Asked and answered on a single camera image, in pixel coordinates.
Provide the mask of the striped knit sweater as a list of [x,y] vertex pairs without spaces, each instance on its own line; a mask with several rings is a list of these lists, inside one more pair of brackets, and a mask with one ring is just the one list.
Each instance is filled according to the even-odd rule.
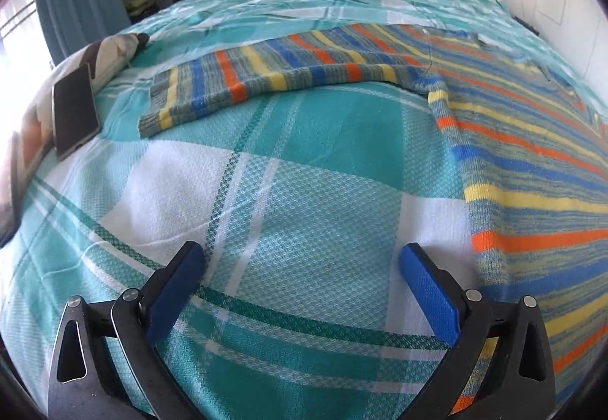
[[353,24],[215,51],[161,73],[149,138],[247,99],[381,82],[427,100],[461,176],[482,286],[536,291],[560,404],[607,337],[607,129],[551,72],[472,33]]

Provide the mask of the black smartphone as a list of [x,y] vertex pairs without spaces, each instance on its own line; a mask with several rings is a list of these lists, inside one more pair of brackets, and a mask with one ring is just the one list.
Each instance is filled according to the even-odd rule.
[[57,160],[66,160],[100,130],[90,65],[80,65],[52,89],[52,143]]

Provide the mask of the patterned pillow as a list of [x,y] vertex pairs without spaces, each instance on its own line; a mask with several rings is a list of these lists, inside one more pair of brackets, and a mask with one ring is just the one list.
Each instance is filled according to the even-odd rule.
[[64,160],[100,131],[95,94],[148,42],[145,33],[95,41],[62,61],[40,86],[20,128],[1,142],[2,245],[20,228],[24,194],[48,151]]

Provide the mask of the window with railing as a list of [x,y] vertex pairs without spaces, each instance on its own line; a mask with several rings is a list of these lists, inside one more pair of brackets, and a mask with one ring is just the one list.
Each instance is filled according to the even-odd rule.
[[41,29],[35,0],[1,0],[1,70],[44,80],[54,64]]

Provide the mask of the teal plaid bedspread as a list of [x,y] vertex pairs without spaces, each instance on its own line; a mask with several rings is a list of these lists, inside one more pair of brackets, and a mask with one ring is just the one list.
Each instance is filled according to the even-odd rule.
[[185,242],[207,268],[163,362],[210,419],[395,419],[448,347],[399,269],[415,242],[482,286],[453,153],[428,101],[381,82],[262,94],[149,138],[163,72],[215,51],[353,24],[472,33],[553,73],[607,129],[592,90],[503,0],[184,0],[118,34],[149,42],[96,93],[101,130],[48,151],[1,250],[1,337],[48,409],[67,301],[142,286]]

